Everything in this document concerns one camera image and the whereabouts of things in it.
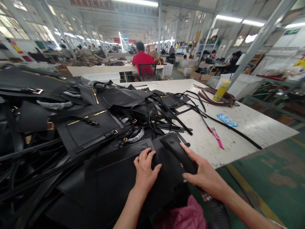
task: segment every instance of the person's right hand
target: person's right hand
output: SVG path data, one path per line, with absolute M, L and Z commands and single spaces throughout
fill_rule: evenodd
M 223 201 L 227 196 L 228 191 L 232 190 L 230 186 L 216 172 L 212 165 L 206 160 L 194 153 L 187 146 L 180 143 L 181 147 L 187 153 L 189 158 L 198 164 L 197 174 L 192 175 L 183 173 L 182 176 L 189 183 L 201 187 L 210 196 Z

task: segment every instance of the hand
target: hand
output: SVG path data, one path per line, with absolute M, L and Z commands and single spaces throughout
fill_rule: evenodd
M 189 183 L 201 187 L 210 196 L 223 201 L 224 198 L 228 196 L 228 191 L 232 190 L 230 186 L 227 185 L 206 159 L 203 159 L 194 153 L 194 151 L 190 150 L 184 144 L 180 143 L 180 145 L 189 158 L 198 164 L 197 174 L 192 175 L 189 173 L 183 173 L 183 178 Z
M 162 166 L 162 164 L 158 164 L 155 169 L 152 170 L 152 159 L 156 154 L 156 151 L 148 153 L 150 150 L 151 148 L 147 148 L 142 151 L 133 162 L 137 170 L 136 184 L 134 185 L 134 189 L 146 196 L 154 185 Z

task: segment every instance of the bottle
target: bottle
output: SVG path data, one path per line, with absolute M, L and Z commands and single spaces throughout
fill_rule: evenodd
M 217 92 L 215 93 L 213 100 L 214 101 L 221 100 L 221 98 L 223 97 L 223 95 L 225 94 L 225 92 L 227 91 L 230 85 L 231 85 L 230 80 L 223 81 L 221 86 L 218 88 Z

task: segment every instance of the factory floor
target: factory floor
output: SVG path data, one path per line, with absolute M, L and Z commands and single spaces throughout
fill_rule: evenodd
M 186 77 L 173 67 L 174 80 Z M 267 218 L 288 229 L 305 228 L 305 124 L 300 133 L 217 169 L 224 180 Z M 247 228 L 229 211 L 232 229 Z

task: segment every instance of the sticker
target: sticker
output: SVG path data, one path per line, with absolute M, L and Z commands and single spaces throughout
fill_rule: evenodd
M 236 122 L 234 122 L 232 119 L 228 118 L 226 115 L 224 114 L 217 114 L 216 115 L 221 121 L 223 121 L 225 124 L 227 124 L 228 126 L 231 127 L 236 127 L 238 126 L 238 124 Z

